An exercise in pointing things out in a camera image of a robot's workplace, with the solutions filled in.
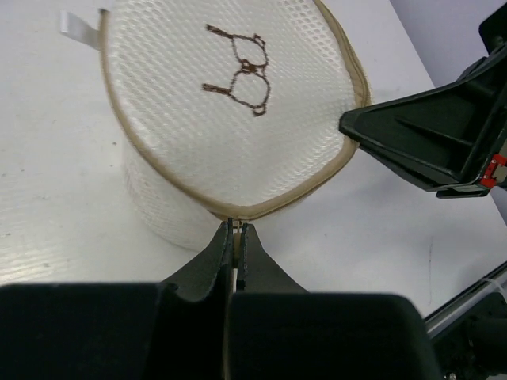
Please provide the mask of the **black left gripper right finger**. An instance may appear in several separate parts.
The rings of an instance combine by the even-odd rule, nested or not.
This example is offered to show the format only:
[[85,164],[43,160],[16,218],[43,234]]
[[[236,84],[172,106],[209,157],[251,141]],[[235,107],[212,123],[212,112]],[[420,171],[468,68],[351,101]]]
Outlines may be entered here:
[[397,294],[311,293],[242,229],[227,314],[230,379],[439,379],[415,306]]

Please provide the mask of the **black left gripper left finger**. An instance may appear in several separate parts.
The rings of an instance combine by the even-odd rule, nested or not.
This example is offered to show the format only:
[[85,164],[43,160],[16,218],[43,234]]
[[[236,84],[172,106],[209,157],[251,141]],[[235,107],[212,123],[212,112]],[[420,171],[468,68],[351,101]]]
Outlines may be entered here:
[[161,282],[1,289],[4,379],[221,379],[232,224]]

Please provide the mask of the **white mesh laundry bag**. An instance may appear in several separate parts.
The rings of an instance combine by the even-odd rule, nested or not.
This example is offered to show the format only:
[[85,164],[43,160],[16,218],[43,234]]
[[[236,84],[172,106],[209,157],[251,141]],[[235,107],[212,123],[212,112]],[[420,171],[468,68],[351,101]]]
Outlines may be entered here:
[[128,191],[174,245],[291,207],[356,153],[339,119],[371,91],[324,2],[117,1],[59,31],[98,52]]

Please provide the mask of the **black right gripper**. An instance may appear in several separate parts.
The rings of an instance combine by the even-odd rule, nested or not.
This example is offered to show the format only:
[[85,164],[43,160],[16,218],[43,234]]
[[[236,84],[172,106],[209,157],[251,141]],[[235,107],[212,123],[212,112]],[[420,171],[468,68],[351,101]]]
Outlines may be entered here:
[[489,56],[455,82],[346,112],[339,130],[439,198],[506,190],[506,6],[479,26]]

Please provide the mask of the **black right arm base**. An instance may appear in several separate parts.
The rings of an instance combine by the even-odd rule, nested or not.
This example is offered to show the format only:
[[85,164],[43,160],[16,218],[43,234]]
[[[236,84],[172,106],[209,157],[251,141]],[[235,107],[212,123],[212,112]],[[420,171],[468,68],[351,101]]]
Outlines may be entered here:
[[506,374],[506,301],[490,293],[432,338],[444,379]]

